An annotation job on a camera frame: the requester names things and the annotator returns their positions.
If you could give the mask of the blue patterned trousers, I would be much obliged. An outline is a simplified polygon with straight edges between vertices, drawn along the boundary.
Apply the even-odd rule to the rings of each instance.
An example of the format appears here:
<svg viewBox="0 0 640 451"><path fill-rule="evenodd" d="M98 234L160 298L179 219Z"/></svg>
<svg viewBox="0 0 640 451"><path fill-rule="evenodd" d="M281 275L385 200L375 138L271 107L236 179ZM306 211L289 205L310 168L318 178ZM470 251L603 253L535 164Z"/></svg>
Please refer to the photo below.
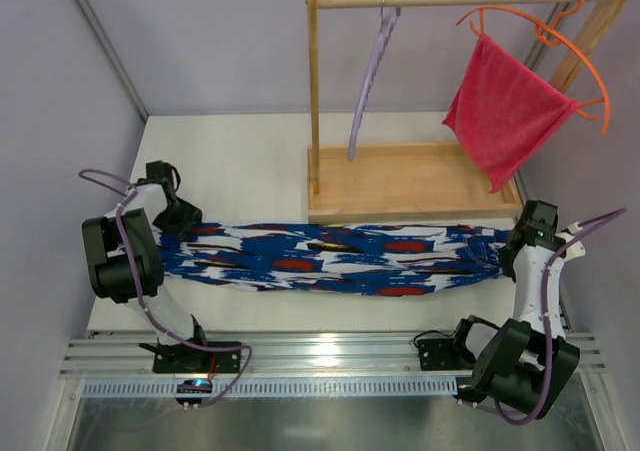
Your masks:
<svg viewBox="0 0 640 451"><path fill-rule="evenodd" d="M166 275L258 292L422 296L502 275L505 230L468 225L203 223L156 232Z"/></svg>

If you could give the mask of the lilac clothes hanger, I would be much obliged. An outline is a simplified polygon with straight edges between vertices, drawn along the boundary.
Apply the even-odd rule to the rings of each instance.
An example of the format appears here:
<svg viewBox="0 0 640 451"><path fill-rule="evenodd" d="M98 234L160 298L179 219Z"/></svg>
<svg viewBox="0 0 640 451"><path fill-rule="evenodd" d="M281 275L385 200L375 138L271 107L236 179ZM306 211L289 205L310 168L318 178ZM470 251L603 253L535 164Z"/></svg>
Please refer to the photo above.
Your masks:
<svg viewBox="0 0 640 451"><path fill-rule="evenodd" d="M385 10L387 0L380 1L380 26L374 40L372 51L369 55L367 69L364 75L360 94L358 97L354 117L349 134L347 159L352 162L356 156L359 131L361 128L364 113L369 100L369 95L374 85L381 61L386 52L394 28L401 16L400 7L392 7L390 11Z"/></svg>

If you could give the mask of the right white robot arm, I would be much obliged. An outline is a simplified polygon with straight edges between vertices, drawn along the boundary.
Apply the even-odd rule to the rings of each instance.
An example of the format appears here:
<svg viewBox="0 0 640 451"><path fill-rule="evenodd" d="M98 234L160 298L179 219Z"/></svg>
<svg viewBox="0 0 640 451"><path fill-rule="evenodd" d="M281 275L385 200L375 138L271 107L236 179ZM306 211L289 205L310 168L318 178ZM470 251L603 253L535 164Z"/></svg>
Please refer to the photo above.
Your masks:
<svg viewBox="0 0 640 451"><path fill-rule="evenodd" d="M516 285L512 316L501 326L469 316L454 333L457 359L472 370L456 400L476 407L491 399L511 424L545 417L580 360L561 323L559 278L584 248L557 224L556 206L526 202L499 252L503 274Z"/></svg>

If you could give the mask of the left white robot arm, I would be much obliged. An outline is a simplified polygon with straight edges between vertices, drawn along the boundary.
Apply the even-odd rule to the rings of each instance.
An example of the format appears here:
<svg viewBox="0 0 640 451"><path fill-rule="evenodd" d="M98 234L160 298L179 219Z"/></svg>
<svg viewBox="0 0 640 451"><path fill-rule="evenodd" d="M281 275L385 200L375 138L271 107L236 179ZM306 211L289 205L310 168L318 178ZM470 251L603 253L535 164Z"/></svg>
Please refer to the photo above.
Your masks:
<svg viewBox="0 0 640 451"><path fill-rule="evenodd" d="M154 236L161 231L182 242L202 222L202 211L177 195L181 185L177 168L165 161L150 162L135 182L97 169L82 170L79 177L122 197L114 210L82 224L94 294L125 305L146 320L157 335L151 350L163 360L208 352L197 319L164 285L165 268Z"/></svg>

